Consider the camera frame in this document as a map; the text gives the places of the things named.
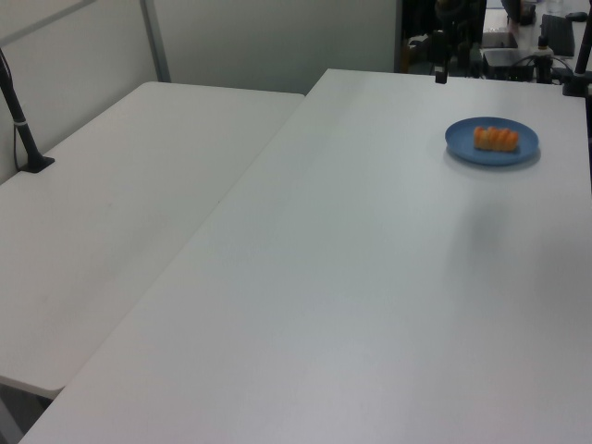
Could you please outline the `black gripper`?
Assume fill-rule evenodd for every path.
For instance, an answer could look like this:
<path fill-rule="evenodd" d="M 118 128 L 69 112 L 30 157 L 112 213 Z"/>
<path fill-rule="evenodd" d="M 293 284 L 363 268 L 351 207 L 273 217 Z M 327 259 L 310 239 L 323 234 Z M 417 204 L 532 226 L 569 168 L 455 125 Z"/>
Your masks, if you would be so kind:
<path fill-rule="evenodd" d="M 447 83 L 449 61 L 450 42 L 448 34 L 445 31 L 434 31 L 432 33 L 432 63 L 435 68 L 436 83 Z"/>

